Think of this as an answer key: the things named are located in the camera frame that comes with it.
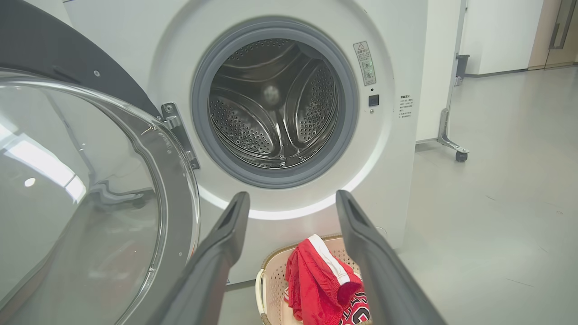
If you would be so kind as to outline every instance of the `basket handle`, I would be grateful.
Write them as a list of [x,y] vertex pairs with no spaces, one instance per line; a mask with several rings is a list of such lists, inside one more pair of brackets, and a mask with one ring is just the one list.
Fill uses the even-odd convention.
[[265,312],[265,307],[263,306],[263,297],[261,296],[261,279],[263,278],[264,269],[261,269],[257,274],[257,279],[255,280],[255,298],[257,299],[257,309],[259,310],[259,314],[263,314]]

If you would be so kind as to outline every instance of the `white stripe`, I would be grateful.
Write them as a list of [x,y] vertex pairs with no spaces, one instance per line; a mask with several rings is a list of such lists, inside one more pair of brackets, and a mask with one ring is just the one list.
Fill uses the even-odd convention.
[[319,237],[318,235],[313,235],[309,237],[308,240],[309,242],[311,242],[311,245],[313,245],[313,247],[315,248],[317,254],[319,254],[319,256],[323,258],[327,266],[329,266],[329,269],[331,269],[331,272],[333,272],[333,275],[335,275],[335,277],[337,278],[337,281],[339,282],[340,286],[342,286],[344,283],[351,281],[349,279],[349,275],[347,274],[347,272],[345,272],[343,266],[341,266],[341,264],[339,264],[339,262],[337,262],[337,260],[333,257],[333,255],[329,252],[329,249],[327,248],[321,237]]

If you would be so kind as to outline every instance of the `small black button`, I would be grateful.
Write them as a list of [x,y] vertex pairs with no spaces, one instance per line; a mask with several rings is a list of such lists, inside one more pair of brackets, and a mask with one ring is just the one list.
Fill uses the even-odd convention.
[[379,105],[379,95],[369,96],[369,107]]

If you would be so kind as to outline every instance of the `door hinge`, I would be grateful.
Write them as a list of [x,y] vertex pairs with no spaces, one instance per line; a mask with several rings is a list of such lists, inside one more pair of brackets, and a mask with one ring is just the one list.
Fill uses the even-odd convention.
[[199,169],[201,166],[197,160],[197,155],[195,150],[192,148],[191,141],[187,136],[187,131],[185,131],[183,122],[177,110],[177,105],[175,103],[169,102],[161,105],[162,117],[160,120],[163,121],[165,126],[173,132],[177,140],[179,140],[181,146],[183,147],[187,160],[191,165],[192,169]]

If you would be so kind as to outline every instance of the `washing machine door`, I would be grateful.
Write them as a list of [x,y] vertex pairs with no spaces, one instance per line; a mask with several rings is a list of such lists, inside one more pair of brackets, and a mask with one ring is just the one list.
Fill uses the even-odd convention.
[[0,324],[146,323],[199,231],[176,108],[22,1],[0,43]]

